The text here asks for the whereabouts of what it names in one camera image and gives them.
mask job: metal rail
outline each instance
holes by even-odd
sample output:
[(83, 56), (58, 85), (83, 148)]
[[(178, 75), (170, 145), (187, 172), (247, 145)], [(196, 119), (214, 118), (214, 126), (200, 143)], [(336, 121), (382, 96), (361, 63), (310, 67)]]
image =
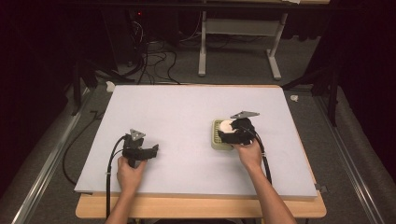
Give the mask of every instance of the metal rail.
[(325, 118), (326, 123), (329, 129), (332, 132), (332, 137), (334, 138), (337, 144), (337, 152), (340, 156), (341, 163), (343, 163), (346, 173), (349, 176), (350, 182), (352, 183), (353, 188), (356, 191), (356, 194), (361, 201), (361, 205), (363, 206), (364, 212), (369, 218), (370, 222), (373, 224), (385, 223), (384, 219), (381, 217), (381, 214), (378, 211), (378, 208), (375, 205), (372, 194), (370, 190), (367, 188), (361, 174), (359, 173), (358, 168), (355, 166), (354, 161), (347, 151), (347, 147), (344, 144), (344, 141), (338, 132), (336, 127), (332, 126), (332, 123), (327, 117), (327, 108), (323, 99), (318, 96), (314, 97), (315, 103), (317, 104), (323, 118)]
[(83, 93), (83, 102), (81, 108), (77, 112), (75, 116), (70, 119), (69, 125), (64, 131), (61, 139), (58, 141), (56, 147), (51, 151), (49, 157), (41, 168), (40, 173), (38, 174), (35, 183), (31, 187), (29, 193), (27, 194), (23, 204), (21, 205), (20, 210), (17, 215), (14, 217), (12, 224), (23, 224), (29, 223), (30, 218), (33, 216), (33, 213), (40, 202), (41, 197), (44, 194), (50, 180), (55, 173), (56, 167), (59, 164), (59, 161), (62, 159), (62, 155), (64, 154), (64, 145), (70, 135), (70, 133), (75, 128), (79, 118), (81, 117), (81, 111), (88, 103), (89, 99), (92, 96), (92, 92), (88, 91), (88, 88), (85, 89)]

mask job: gray floor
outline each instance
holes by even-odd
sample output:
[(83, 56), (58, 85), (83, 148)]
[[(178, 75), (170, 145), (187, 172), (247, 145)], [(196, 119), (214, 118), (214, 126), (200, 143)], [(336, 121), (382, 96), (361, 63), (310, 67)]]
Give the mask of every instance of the gray floor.
[[(271, 78), (269, 64), (263, 50), (271, 48), (270, 38), (248, 41), (247, 38), (236, 37), (238, 41), (230, 41), (225, 47), (222, 40), (209, 40), (213, 48), (207, 50), (206, 77), (198, 77), (197, 46), (180, 46), (167, 48), (177, 53), (177, 63), (171, 70), (173, 79), (182, 83), (205, 84), (276, 84), (283, 85), (301, 76), (310, 60), (317, 40), (299, 42), (296, 39), (282, 40), (276, 59), (279, 65), (281, 81)], [(152, 75), (144, 77), (144, 82), (153, 81), (158, 84), (166, 81), (157, 76), (166, 77), (166, 70), (173, 62), (173, 54), (167, 53), (164, 62), (148, 66)], [(157, 56), (150, 56), (151, 62), (156, 62)], [(339, 143), (335, 141), (334, 131), (342, 136), (347, 152), (353, 158), (353, 165), (359, 171), (364, 186), (370, 190), (370, 195), (379, 210), (383, 223), (396, 223), (396, 187), (385, 171), (378, 157), (371, 149), (368, 140), (362, 133), (361, 126), (350, 111), (347, 100), (340, 90), (336, 111), (338, 127), (328, 126), (328, 121), (321, 111), (321, 98), (314, 98), (309, 92), (309, 86), (300, 86), (296, 90), (285, 91), (290, 112), (293, 115), (304, 149), (310, 161), (315, 178), (328, 191), (322, 194), (327, 207), (327, 215), (323, 218), (311, 219), (310, 223), (375, 223), (367, 215), (367, 209), (361, 203), (361, 194), (351, 179), (340, 154)], [(290, 95), (298, 94), (299, 101), (290, 100)], [(81, 117), (69, 137), (68, 144), (92, 121), (91, 111), (103, 112), (111, 97), (106, 92), (106, 85), (100, 80), (99, 87), (92, 91), (91, 99), (86, 104)], [(64, 130), (71, 121), (72, 105), (53, 122), (46, 134), (36, 145), (29, 158), (8, 188), (0, 201), (0, 223), (11, 223), (20, 209), (23, 200), (31, 189), (46, 159), (59, 144)], [(88, 156), (91, 143), (100, 125), (100, 120), (92, 123), (76, 140), (67, 154), (66, 170), (75, 180), (78, 179), (82, 166)], [(75, 215), (79, 195), (73, 191), (74, 186), (67, 182), (59, 164), (46, 187), (41, 200), (34, 212), (29, 216), (30, 223), (103, 223), (103, 220), (79, 219)]]

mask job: metal frame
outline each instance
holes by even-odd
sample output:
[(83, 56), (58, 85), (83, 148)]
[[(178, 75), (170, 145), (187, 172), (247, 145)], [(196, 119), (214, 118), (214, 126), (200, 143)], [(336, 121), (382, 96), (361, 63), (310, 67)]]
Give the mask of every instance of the metal frame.
[(280, 37), (286, 24), (288, 13), (282, 13), (279, 21), (240, 21), (240, 20), (208, 20), (206, 11), (202, 12), (201, 49), (199, 54), (198, 76), (206, 75), (206, 34), (228, 35), (268, 35), (274, 36), (274, 45), (266, 51), (266, 56), (275, 80), (280, 80), (281, 75), (276, 63), (275, 53)]
[(27, 194), (23, 204), (20, 207), (17, 215), (14, 217), (12, 224), (23, 224), (29, 223), (30, 218), (33, 215), (38, 203), (40, 202), (41, 197), (43, 196), (50, 180), (52, 179), (53, 174), (55, 173), (56, 167), (58, 166), (60, 160), (62, 159), (62, 155), (64, 154), (66, 141), (76, 127), (76, 124), (81, 117), (81, 111), (85, 107), (85, 105), (89, 102), (89, 99), (92, 96), (92, 92), (89, 91), (88, 88), (85, 89), (83, 93), (83, 102), (82, 105), (75, 116), (72, 116), (69, 122), (69, 125), (64, 130), (64, 134), (61, 139), (59, 139), (56, 148), (54, 148), (49, 154), (46, 162), (41, 168), (40, 173), (38, 174), (35, 183), (31, 187), (29, 193)]
[(138, 3), (138, 2), (97, 2), (92, 0), (86, 1), (67, 1), (63, 0), (58, 2), (59, 7), (75, 7), (75, 8), (103, 8), (103, 7), (138, 7), (138, 8), (160, 8), (160, 9), (184, 9), (195, 11), (209, 11), (209, 10), (238, 10), (238, 11), (271, 11), (271, 12), (304, 12), (315, 11), (317, 13), (350, 13), (356, 11), (355, 7), (330, 7), (321, 4), (302, 4), (302, 5), (289, 5), (277, 3)]
[(323, 118), (326, 120), (326, 124), (329, 127), (329, 130), (332, 132), (332, 137), (334, 138), (335, 143), (337, 144), (337, 152), (340, 157), (341, 163), (344, 165), (347, 175), (349, 176), (350, 182), (352, 183), (353, 188), (356, 191), (356, 195), (361, 201), (361, 205), (370, 220), (370, 223), (378, 224), (385, 223), (381, 214), (376, 207), (376, 204), (373, 200), (372, 194), (370, 190), (367, 188), (366, 183), (364, 182), (361, 174), (359, 173), (358, 168), (356, 167), (354, 161), (347, 151), (347, 147), (344, 144), (344, 141), (338, 132), (337, 128), (332, 126), (331, 121), (327, 117), (327, 108), (326, 103), (320, 96), (314, 97), (315, 103), (319, 108)]

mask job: wire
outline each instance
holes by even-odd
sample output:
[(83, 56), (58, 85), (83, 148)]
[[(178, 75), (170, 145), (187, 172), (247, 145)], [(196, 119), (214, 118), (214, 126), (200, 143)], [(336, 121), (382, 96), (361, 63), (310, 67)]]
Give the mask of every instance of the wire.
[(268, 181), (272, 184), (272, 177), (271, 177), (271, 171), (270, 171), (270, 166), (268, 164), (267, 157), (265, 155), (264, 151), (264, 145), (262, 144), (262, 140), (260, 139), (259, 135), (256, 134), (255, 136), (256, 140), (259, 142), (260, 149), (262, 150), (262, 162), (264, 163), (264, 168), (265, 168), (265, 174), (267, 176)]
[(187, 37), (187, 38), (185, 38), (185, 39), (179, 40), (178, 42), (184, 42), (184, 41), (187, 41), (187, 40), (190, 40), (190, 39), (194, 39), (194, 38), (197, 37), (197, 36), (200, 36), (200, 35), (196, 35), (196, 33), (197, 33), (198, 28), (199, 28), (199, 25), (200, 25), (200, 23), (201, 23), (201, 18), (202, 18), (202, 12), (199, 13), (198, 22), (197, 22), (197, 25), (195, 26), (195, 30), (194, 30), (194, 32), (192, 33), (192, 35), (190, 35), (189, 37)]
[(141, 34), (140, 34), (140, 41), (139, 41), (139, 44), (140, 43), (142, 43), (142, 40), (143, 40), (143, 27), (142, 27), (142, 25), (140, 25), (140, 23), (139, 22), (137, 22), (137, 21), (133, 21), (133, 23), (134, 24), (136, 24), (136, 25), (138, 25), (139, 27), (140, 27), (140, 30), (141, 30)]
[(199, 35), (197, 35), (193, 38), (190, 38), (188, 40), (184, 40), (183, 42), (180, 42), (180, 45), (187, 46), (187, 47), (195, 47), (195, 46), (201, 45), (201, 39), (198, 40), (198, 39), (196, 39), (196, 37), (199, 37)]
[(113, 150), (111, 151), (110, 159), (108, 160), (108, 166), (107, 166), (107, 172), (106, 172), (106, 219), (108, 216), (110, 216), (110, 178), (111, 178), (111, 162), (113, 162), (114, 157), (119, 153), (115, 153), (117, 146), (119, 145), (120, 141), (125, 140), (126, 136), (128, 134), (125, 134), (123, 137), (121, 137), (116, 145), (113, 147)]
[(143, 66), (142, 73), (140, 74), (139, 80), (136, 83), (137, 85), (139, 85), (140, 82), (142, 81), (142, 77), (145, 74), (146, 68), (148, 67), (148, 58), (149, 58), (148, 47), (146, 47), (146, 56), (145, 56), (145, 60), (144, 60), (144, 66)]
[(163, 80), (172, 81), (171, 79), (169, 79), (167, 77), (161, 77), (160, 75), (157, 74), (157, 65), (154, 66), (154, 76), (158, 77), (160, 79), (163, 79)]
[(157, 62), (155, 62), (155, 63), (153, 63), (153, 64), (148, 64), (148, 66), (155, 66), (155, 65), (157, 65), (158, 63), (165, 61), (165, 59), (166, 59), (166, 54), (163, 53), (163, 55), (164, 55), (163, 57), (161, 57), (160, 55), (156, 55), (156, 54), (149, 55), (149, 57), (160, 58), (160, 60), (158, 60)]
[(258, 41), (258, 40), (261, 40), (264, 38), (264, 35), (256, 35), (253, 38), (251, 38), (250, 40), (243, 40), (243, 39), (236, 38), (238, 36), (240, 36), (240, 35), (229, 35), (228, 38), (232, 41), (242, 42), (242, 43), (252, 43), (252, 42), (255, 42), (255, 41)]
[(98, 111), (91, 111), (91, 113), (94, 113), (95, 115), (93, 116), (93, 119), (91, 120), (90, 123), (88, 123), (82, 130), (81, 132), (79, 132), (79, 134), (71, 141), (71, 143), (69, 144), (69, 146), (66, 148), (65, 152), (64, 152), (64, 156), (62, 158), (62, 169), (64, 171), (64, 177), (66, 177), (66, 179), (73, 185), (77, 184), (77, 181), (73, 180), (66, 172), (66, 157), (67, 157), (67, 152), (69, 151), (69, 149), (71, 148), (71, 146), (73, 146), (73, 144), (77, 141), (77, 139), (97, 120), (102, 119), (101, 116), (103, 114), (105, 114), (105, 112), (102, 112), (100, 114), (98, 114)]
[[(129, 79), (129, 78), (127, 78), (127, 77), (124, 77), (124, 76), (120, 75), (119, 73), (116, 73), (116, 72), (114, 72), (114, 71), (108, 70), (108, 69), (102, 67), (101, 65), (99, 65), (99, 64), (97, 64), (97, 63), (91, 61), (91, 60), (85, 60), (85, 62), (88, 63), (90, 66), (92, 66), (92, 67), (94, 67), (94, 68), (96, 68), (96, 69), (98, 69), (98, 70), (103, 71), (103, 72), (106, 73), (107, 75), (109, 75), (109, 76), (111, 76), (111, 77), (113, 77), (113, 78), (115, 78), (115, 79), (117, 79), (117, 80), (119, 80), (119, 81), (123, 81), (123, 82), (134, 82), (134, 79)], [(97, 73), (96, 73), (96, 75), (97, 75), (98, 77), (103, 78), (103, 79), (108, 79), (108, 77), (100, 76), (100, 75), (98, 75)]]
[(223, 41), (224, 39), (225, 39), (225, 42), (223, 44), (221, 44), (220, 46), (214, 47), (214, 46), (210, 46), (210, 41), (206, 41), (206, 47), (209, 49), (222, 49), (222, 48), (226, 47), (230, 43), (231, 39), (226, 38), (224, 36), (225, 35), (209, 35), (208, 37), (212, 37), (212, 39), (214, 39), (214, 41), (216, 41), (216, 37), (219, 37), (217, 42)]
[(177, 80), (173, 79), (173, 78), (171, 77), (171, 74), (170, 74), (171, 69), (172, 69), (172, 68), (175, 66), (175, 64), (176, 64), (177, 54), (176, 54), (174, 51), (169, 51), (169, 52), (173, 53), (173, 54), (175, 55), (175, 58), (174, 58), (174, 61), (173, 61), (172, 65), (171, 65), (171, 66), (168, 68), (168, 70), (166, 71), (166, 74), (168, 75), (169, 79), (171, 79), (172, 81), (176, 82), (177, 85), (180, 85), (180, 82), (178, 82)]

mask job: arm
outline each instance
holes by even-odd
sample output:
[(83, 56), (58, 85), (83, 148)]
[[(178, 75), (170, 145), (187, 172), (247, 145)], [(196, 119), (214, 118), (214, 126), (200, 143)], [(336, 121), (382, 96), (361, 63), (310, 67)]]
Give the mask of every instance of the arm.
[(128, 164), (128, 159), (119, 157), (119, 171), (117, 172), (117, 179), (121, 187), (121, 194), (113, 207), (106, 224), (125, 224), (128, 221), (129, 212), (131, 211), (132, 200), (136, 194), (136, 190), (142, 180), (143, 170), (145, 169), (147, 161), (141, 161), (137, 168), (132, 168)]
[(248, 146), (233, 145), (239, 153), (239, 158), (244, 164), (251, 178), (254, 189), (262, 207), (262, 216), (266, 224), (296, 223), (289, 208), (279, 197), (275, 189), (262, 171), (262, 153), (256, 140)]

